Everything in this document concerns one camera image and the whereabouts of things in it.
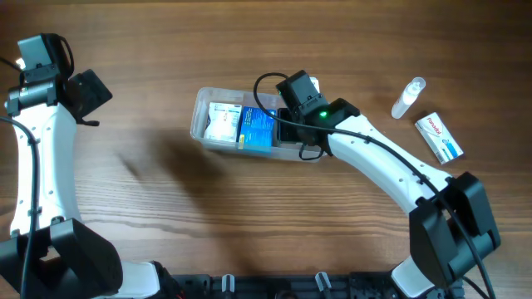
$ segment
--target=white bottle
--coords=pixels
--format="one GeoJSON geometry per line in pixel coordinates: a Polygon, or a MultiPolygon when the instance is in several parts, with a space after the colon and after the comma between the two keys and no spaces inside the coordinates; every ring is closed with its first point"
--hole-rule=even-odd
{"type": "Polygon", "coordinates": [[[402,92],[399,99],[392,107],[392,116],[395,119],[400,119],[402,115],[410,108],[416,101],[421,91],[425,88],[425,80],[421,77],[416,77],[410,82],[405,90],[402,92]]]}

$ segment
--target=wooden table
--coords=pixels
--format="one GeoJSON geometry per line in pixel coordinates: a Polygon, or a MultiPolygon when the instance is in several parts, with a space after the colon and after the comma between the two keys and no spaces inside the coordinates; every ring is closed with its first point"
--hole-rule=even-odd
{"type": "MultiPolygon", "coordinates": [[[[176,274],[245,275],[386,271],[408,256],[405,214],[342,161],[216,154],[190,138],[201,87],[251,91],[265,72],[305,69],[329,100],[351,101],[438,167],[413,123],[440,114],[465,151],[441,168],[470,171],[490,197],[502,237],[485,260],[495,292],[530,298],[530,12],[524,3],[460,1],[4,5],[0,52],[14,60],[18,40],[59,33],[76,70],[93,69],[113,93],[87,118],[99,128],[77,128],[76,195],[88,227],[125,260],[156,260],[176,274]],[[394,120],[392,104],[414,76],[427,87],[394,120]]],[[[5,99],[17,74],[1,68],[5,99]]],[[[277,82],[261,91],[274,93],[277,82]]],[[[0,138],[7,239],[17,147],[11,127],[1,126],[0,138]]],[[[481,284],[476,270],[470,277],[481,284]]],[[[2,282],[0,297],[17,294],[2,282]]]]}

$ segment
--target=blue package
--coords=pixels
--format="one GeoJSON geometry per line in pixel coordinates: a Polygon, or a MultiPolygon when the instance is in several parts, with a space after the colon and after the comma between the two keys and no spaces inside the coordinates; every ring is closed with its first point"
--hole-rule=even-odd
{"type": "MultiPolygon", "coordinates": [[[[276,115],[275,110],[268,110],[268,112],[276,115]]],[[[245,145],[271,147],[273,143],[273,125],[273,118],[264,114],[259,108],[244,107],[239,133],[239,149],[245,150],[245,145]]],[[[269,152],[269,149],[252,150],[269,152]]]]}

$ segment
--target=clear plastic container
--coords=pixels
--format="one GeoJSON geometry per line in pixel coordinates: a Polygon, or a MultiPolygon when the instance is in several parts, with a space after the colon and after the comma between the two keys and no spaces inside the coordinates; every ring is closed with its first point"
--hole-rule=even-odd
{"type": "MultiPolygon", "coordinates": [[[[280,96],[267,95],[259,93],[259,100],[266,109],[273,109],[277,111],[278,108],[284,108],[283,99],[280,96]]],[[[278,141],[278,124],[275,122],[273,128],[273,143],[271,147],[244,145],[239,148],[238,142],[226,142],[218,140],[208,140],[203,138],[205,127],[207,126],[207,115],[209,113],[209,104],[216,103],[230,103],[240,104],[242,107],[257,107],[253,92],[248,91],[232,91],[221,88],[204,87],[198,91],[196,104],[194,107],[194,114],[192,115],[192,124],[190,126],[190,135],[193,139],[201,142],[204,148],[209,150],[221,150],[226,152],[233,152],[236,154],[246,154],[267,157],[271,159],[286,159],[294,161],[302,161],[299,158],[299,149],[301,144],[281,143],[278,141]]],[[[316,157],[319,154],[319,147],[306,147],[303,151],[304,158],[316,157]]]]}

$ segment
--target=small plastic bottle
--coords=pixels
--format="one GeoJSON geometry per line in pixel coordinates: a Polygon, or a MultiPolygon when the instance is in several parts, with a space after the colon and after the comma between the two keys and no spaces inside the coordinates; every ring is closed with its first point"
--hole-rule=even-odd
{"type": "Polygon", "coordinates": [[[414,80],[406,86],[396,103],[393,104],[392,117],[400,119],[414,101],[416,101],[423,88],[425,88],[425,80],[421,77],[414,78],[414,80]]]}

